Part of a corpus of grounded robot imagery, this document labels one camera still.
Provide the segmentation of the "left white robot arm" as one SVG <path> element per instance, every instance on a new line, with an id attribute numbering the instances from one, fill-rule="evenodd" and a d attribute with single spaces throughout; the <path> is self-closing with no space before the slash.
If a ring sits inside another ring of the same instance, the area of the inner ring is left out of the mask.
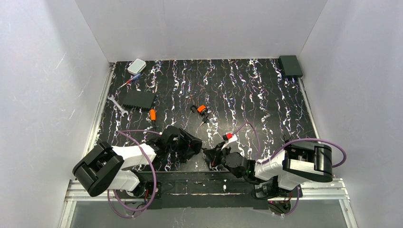
<path id="1" fill-rule="evenodd" d="M 72 173 L 91 197 L 107 190 L 124 190 L 140 198 L 151 194 L 156 186 L 133 167 L 148 165 L 157 169 L 170 155 L 184 163 L 201 149 L 201 139 L 182 128 L 168 126 L 162 133 L 155 133 L 145 143 L 135 146 L 101 142 L 74 166 Z"/>

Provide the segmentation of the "orange black padlock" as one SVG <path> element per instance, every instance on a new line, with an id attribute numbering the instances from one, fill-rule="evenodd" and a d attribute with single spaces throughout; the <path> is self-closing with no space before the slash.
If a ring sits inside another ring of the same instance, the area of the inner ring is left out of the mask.
<path id="1" fill-rule="evenodd" d="M 198 113 L 200 115 L 205 115 L 208 112 L 208 108 L 206 106 L 204 106 L 204 105 L 200 105 L 198 107 L 195 106 L 195 105 L 192 105 L 191 106 L 191 111 L 193 113 Z"/>

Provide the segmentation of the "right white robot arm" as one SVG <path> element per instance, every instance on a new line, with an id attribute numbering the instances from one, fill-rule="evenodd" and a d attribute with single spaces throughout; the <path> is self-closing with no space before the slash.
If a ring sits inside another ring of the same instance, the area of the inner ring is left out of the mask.
<path id="1" fill-rule="evenodd" d="M 247 159 L 239 152 L 232 152 L 224 143 L 203 153 L 212 168 L 221 165 L 236 178 L 254 185 L 271 181 L 276 190 L 290 191 L 306 181 L 331 182 L 333 179 L 331 147 L 309 139 L 288 142 L 267 160 Z"/>

